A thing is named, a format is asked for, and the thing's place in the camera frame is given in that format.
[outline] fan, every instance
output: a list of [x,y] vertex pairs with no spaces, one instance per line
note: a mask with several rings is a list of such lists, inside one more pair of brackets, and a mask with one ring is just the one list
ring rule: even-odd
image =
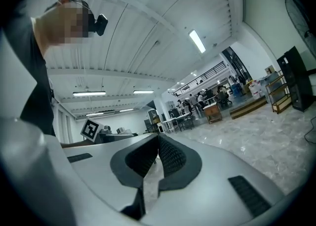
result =
[[294,27],[316,58],[316,37],[308,15],[299,0],[285,0],[285,7]]

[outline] balcony railing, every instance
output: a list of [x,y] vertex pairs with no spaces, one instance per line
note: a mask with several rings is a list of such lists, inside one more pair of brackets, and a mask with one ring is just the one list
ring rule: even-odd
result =
[[197,87],[198,85],[200,85],[201,83],[203,83],[205,80],[208,80],[210,78],[215,77],[219,72],[221,72],[224,69],[226,69],[226,65],[224,64],[224,62],[220,62],[219,64],[217,64],[216,66],[214,66],[210,70],[206,71],[201,76],[195,78],[194,80],[192,80],[188,84],[184,85],[183,87],[181,87],[180,89],[175,91],[174,95],[179,96],[181,94],[188,92],[189,90],[191,90],[191,89]]

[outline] neck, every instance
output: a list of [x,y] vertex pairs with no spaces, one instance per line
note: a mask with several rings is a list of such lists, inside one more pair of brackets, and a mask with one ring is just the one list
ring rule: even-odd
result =
[[50,47],[50,43],[47,37],[48,28],[45,27],[42,18],[31,18],[33,25],[33,32],[35,36],[35,40],[39,46],[39,50],[44,58],[44,55],[48,48]]

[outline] rectangular light fixture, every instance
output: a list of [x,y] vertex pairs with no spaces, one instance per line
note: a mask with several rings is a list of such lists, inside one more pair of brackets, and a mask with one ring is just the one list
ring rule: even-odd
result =
[[153,90],[135,90],[134,94],[152,94],[154,93]]
[[104,113],[88,113],[86,116],[97,116],[97,115],[102,115]]
[[73,92],[75,97],[83,97],[83,96],[101,96],[105,95],[105,91],[79,91]]
[[201,39],[199,38],[198,34],[196,33],[195,30],[191,31],[189,33],[189,36],[191,39],[194,41],[194,43],[197,45],[201,53],[204,53],[206,51]]
[[134,108],[121,110],[120,112],[127,112],[127,111],[132,111],[132,110],[134,110]]

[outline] ceiling light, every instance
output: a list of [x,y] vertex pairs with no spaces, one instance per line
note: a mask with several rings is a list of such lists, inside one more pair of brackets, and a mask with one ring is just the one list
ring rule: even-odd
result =
[[135,90],[134,94],[152,94],[153,90]]
[[73,92],[73,95],[76,97],[79,96],[100,96],[105,95],[105,91],[81,91],[81,92]]
[[194,41],[194,43],[197,45],[201,53],[204,53],[206,51],[201,39],[199,38],[198,34],[196,33],[195,30],[191,31],[189,33],[189,36],[191,39]]
[[104,113],[89,113],[89,114],[86,114],[86,116],[96,116],[96,115],[102,115]]
[[127,112],[127,111],[131,111],[131,110],[134,110],[134,108],[121,110],[120,112]]

